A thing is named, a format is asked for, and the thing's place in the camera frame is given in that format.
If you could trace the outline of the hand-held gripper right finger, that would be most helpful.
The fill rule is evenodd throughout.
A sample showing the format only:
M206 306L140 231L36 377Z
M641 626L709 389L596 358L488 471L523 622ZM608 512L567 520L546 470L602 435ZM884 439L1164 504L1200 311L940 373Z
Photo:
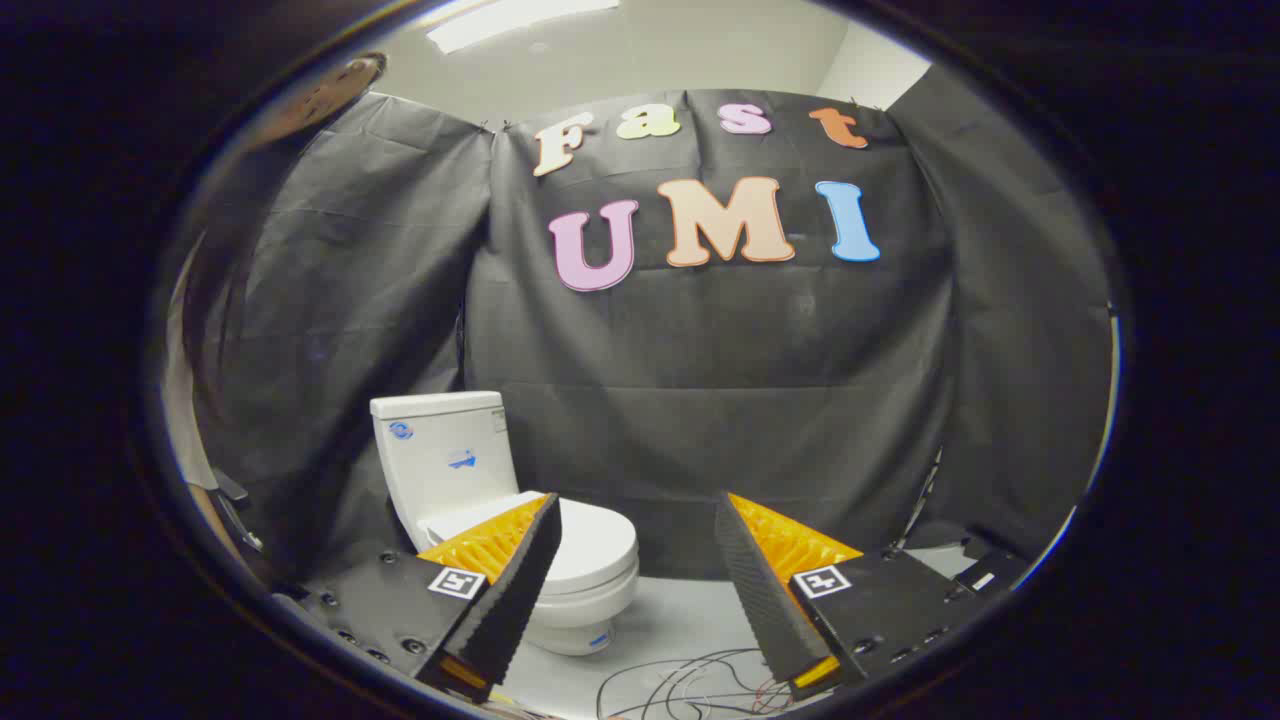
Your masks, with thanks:
M1001 592L1001 555L946 577L906 550L859 551L742 496L723 493L716 538L773 678L794 698L897 670Z

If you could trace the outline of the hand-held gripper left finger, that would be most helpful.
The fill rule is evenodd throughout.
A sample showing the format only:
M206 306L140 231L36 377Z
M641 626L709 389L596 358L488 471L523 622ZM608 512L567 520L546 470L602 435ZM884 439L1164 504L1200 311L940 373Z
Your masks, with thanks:
M383 550L306 585L311 626L383 667L471 703L508 673L561 546L539 495L420 555Z

